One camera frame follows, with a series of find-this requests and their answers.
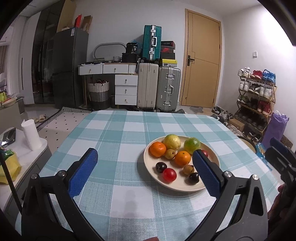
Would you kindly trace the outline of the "right hand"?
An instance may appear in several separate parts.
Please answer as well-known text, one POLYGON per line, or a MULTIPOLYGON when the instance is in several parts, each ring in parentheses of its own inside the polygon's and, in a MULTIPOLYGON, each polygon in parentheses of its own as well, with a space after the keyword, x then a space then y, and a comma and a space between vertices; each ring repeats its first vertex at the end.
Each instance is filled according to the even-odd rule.
POLYGON ((268 212, 268 221, 295 222, 295 185, 281 184, 277 191, 278 194, 268 212))

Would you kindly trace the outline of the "left hand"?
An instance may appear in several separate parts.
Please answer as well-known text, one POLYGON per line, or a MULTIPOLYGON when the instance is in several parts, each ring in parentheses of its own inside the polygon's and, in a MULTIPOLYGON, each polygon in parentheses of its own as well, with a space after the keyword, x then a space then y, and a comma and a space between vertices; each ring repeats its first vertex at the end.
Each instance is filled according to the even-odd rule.
POLYGON ((151 238, 148 238, 144 241, 159 241, 158 237, 151 237, 151 238))

